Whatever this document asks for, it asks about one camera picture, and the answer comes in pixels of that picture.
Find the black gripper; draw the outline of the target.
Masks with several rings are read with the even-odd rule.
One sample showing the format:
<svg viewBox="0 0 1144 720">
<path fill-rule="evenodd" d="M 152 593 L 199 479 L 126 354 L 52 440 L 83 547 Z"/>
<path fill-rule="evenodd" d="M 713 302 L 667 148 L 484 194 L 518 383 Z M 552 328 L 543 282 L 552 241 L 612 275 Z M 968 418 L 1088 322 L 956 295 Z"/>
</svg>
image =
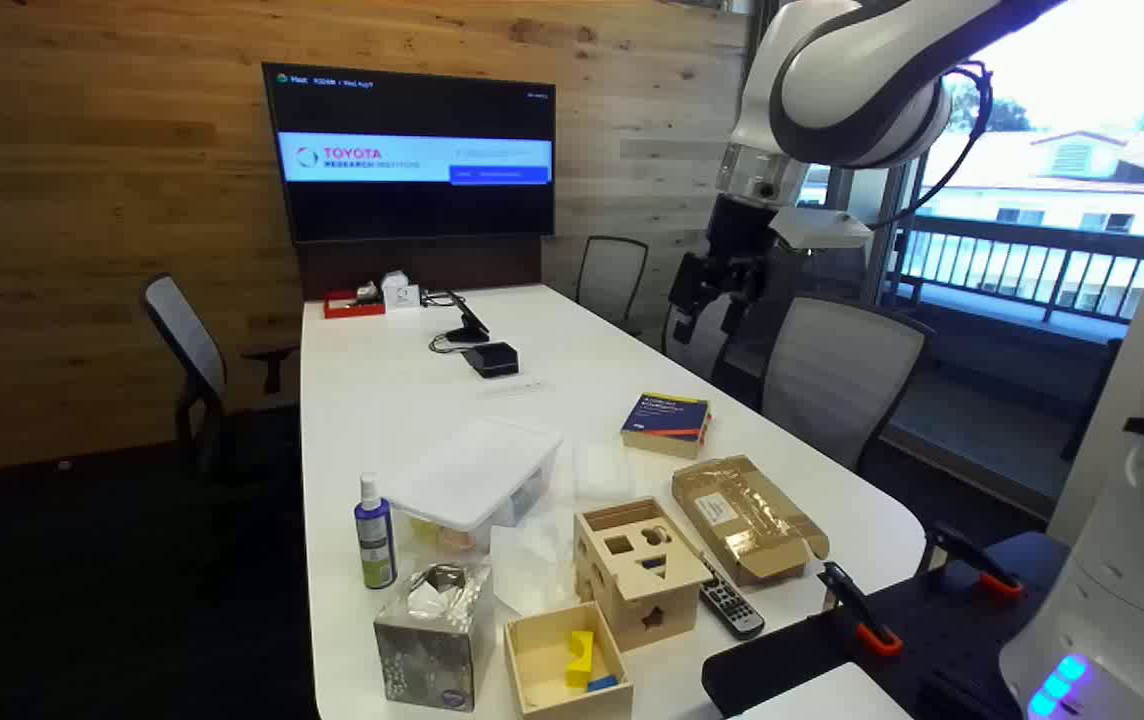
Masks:
<svg viewBox="0 0 1144 720">
<path fill-rule="evenodd" d="M 697 332 L 697 314 L 718 293 L 743 293 L 751 282 L 751 271 L 764 265 L 770 247 L 769 219 L 770 219 L 769 207 L 747 207 L 727 194 L 713 202 L 713 219 L 704 230 L 708 247 L 689 253 L 678 260 L 678 271 L 667 293 L 667 302 L 674 310 L 670 341 L 689 344 Z"/>
</svg>

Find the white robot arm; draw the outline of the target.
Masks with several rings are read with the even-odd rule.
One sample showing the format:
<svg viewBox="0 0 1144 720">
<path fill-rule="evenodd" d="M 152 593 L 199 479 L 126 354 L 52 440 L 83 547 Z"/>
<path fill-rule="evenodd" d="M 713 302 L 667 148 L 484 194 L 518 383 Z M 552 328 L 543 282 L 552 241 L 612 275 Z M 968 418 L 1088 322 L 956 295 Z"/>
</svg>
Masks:
<svg viewBox="0 0 1144 720">
<path fill-rule="evenodd" d="M 794 207 L 810 165 L 892 169 L 946 125 L 944 74 L 1059 0 L 789 0 L 751 42 L 708 247 L 859 245 Z M 1027 720 L 1144 720 L 1144 411 L 1056 585 L 1000 649 Z"/>
</svg>

